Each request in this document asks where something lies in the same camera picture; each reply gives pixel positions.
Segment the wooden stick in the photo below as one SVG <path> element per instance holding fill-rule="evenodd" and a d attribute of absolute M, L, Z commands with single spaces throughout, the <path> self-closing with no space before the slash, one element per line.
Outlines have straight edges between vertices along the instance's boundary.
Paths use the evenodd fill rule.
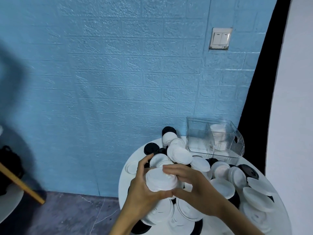
<path fill-rule="evenodd" d="M 0 163 L 0 171 L 8 177 L 11 181 L 17 184 L 22 190 L 27 192 L 31 197 L 37 200 L 39 203 L 44 204 L 45 201 L 32 189 L 30 189 L 24 182 L 22 182 L 16 175 L 14 175 L 8 168 Z"/>

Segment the black curtain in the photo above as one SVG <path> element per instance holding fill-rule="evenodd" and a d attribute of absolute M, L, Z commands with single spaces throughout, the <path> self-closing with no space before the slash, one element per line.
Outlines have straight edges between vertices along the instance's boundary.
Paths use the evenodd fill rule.
<path fill-rule="evenodd" d="M 269 115 L 290 2 L 277 0 L 238 126 L 245 141 L 244 158 L 263 174 Z"/>

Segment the hand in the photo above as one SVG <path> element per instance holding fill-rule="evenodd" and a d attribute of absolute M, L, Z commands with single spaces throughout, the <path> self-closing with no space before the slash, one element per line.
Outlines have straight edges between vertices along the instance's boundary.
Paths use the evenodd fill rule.
<path fill-rule="evenodd" d="M 122 212 L 131 214 L 129 219 L 134 219 L 136 222 L 145 217 L 159 200 L 173 196 L 171 190 L 152 192 L 146 186 L 144 177 L 149 169 L 145 170 L 144 165 L 152 157 L 153 154 L 150 154 L 139 161 L 136 177 L 131 181 L 128 195 L 122 208 Z"/>
<path fill-rule="evenodd" d="M 221 216 L 222 206 L 228 201 L 211 185 L 200 171 L 182 164 L 174 164 L 164 165 L 163 172 L 177 175 L 180 181 L 187 182 L 193 186 L 191 192 L 176 188 L 173 190 L 173 195 L 186 201 L 201 213 L 216 217 Z"/>

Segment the black bag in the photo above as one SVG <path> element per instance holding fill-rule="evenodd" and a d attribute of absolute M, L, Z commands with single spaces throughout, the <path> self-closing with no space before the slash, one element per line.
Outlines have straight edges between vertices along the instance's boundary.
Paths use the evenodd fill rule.
<path fill-rule="evenodd" d="M 9 146 L 3 146 L 2 149 L 0 149 L 0 163 L 18 178 L 21 179 L 24 175 L 21 158 L 14 153 Z M 7 187 L 11 183 L 12 181 L 0 172 L 0 196 L 6 194 Z"/>

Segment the forearm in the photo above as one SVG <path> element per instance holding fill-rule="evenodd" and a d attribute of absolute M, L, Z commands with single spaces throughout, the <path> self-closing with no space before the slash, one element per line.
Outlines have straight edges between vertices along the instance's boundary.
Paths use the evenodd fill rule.
<path fill-rule="evenodd" d="M 128 211 L 122 210 L 109 235 L 129 235 L 136 223 L 137 221 Z"/>
<path fill-rule="evenodd" d="M 235 235 L 264 235 L 232 203 L 225 200 L 219 218 Z"/>

